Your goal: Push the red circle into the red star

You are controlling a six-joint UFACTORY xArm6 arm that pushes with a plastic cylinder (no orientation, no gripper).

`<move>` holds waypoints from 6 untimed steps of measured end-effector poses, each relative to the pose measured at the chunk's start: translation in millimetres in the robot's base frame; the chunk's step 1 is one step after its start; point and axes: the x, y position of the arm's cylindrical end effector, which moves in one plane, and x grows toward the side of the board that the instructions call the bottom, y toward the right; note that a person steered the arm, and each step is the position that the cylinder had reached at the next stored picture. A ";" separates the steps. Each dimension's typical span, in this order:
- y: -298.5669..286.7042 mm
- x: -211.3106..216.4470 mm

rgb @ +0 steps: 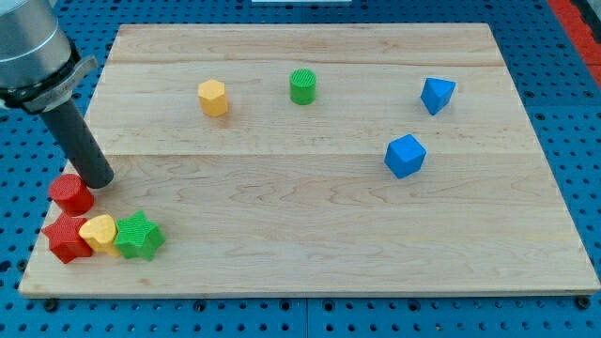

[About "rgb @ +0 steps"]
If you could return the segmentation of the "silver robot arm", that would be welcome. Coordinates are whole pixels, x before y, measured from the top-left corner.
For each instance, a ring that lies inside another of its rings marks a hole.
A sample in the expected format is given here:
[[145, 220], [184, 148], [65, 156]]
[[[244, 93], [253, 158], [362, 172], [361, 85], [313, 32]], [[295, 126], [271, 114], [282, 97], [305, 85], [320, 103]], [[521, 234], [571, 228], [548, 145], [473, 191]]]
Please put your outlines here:
[[48, 112], [99, 66], [82, 56], [45, 0], [1, 0], [1, 107]]

